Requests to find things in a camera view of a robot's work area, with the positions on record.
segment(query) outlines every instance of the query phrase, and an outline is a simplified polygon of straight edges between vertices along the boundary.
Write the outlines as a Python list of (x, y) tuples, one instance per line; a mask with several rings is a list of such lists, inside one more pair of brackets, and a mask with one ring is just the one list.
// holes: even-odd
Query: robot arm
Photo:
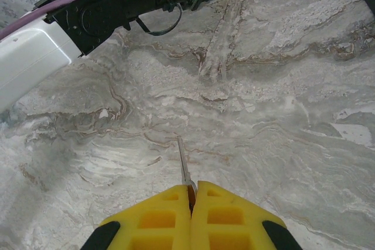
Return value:
[[(56, 0), (40, 0), (39, 9)], [(114, 29), (130, 30), (136, 21), (150, 35), (171, 31), (182, 10), (196, 10), (208, 0), (75, 0), (28, 23), (4, 39), (0, 33), (0, 112), (56, 70), (88, 55), (106, 41)], [(169, 29), (150, 32), (139, 15), (163, 9), (180, 10)]]

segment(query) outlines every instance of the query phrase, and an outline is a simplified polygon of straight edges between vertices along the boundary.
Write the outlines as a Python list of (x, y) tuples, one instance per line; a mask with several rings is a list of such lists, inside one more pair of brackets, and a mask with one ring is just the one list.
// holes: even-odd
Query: white plastic housing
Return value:
[(34, 20), (0, 42), (0, 112), (81, 56), (56, 23)]

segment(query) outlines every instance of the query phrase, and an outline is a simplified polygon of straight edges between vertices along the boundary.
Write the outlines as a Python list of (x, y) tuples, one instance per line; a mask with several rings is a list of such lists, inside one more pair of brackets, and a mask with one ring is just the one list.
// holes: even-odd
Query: gray marble countertop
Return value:
[(116, 31), (0, 115), (0, 248), (79, 249), (180, 182), (181, 135), (193, 180), (303, 249), (375, 249), (374, 35), (363, 0), (212, 0), (166, 36)]

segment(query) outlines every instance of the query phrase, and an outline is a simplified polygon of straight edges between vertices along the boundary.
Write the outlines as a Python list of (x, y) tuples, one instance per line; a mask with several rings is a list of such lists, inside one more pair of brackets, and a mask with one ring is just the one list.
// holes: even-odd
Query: purple cable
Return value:
[(16, 30), (22, 28), (23, 26), (27, 25), (28, 23), (32, 22), (33, 20), (43, 16), (44, 14), (55, 10), (61, 6), (67, 5), (72, 3), (75, 0), (55, 0), (45, 6), (42, 6), (33, 12), (23, 16), (22, 18), (16, 20), (14, 23), (6, 26), (2, 30), (0, 30), (0, 40), (6, 38), (11, 33), (15, 32)]

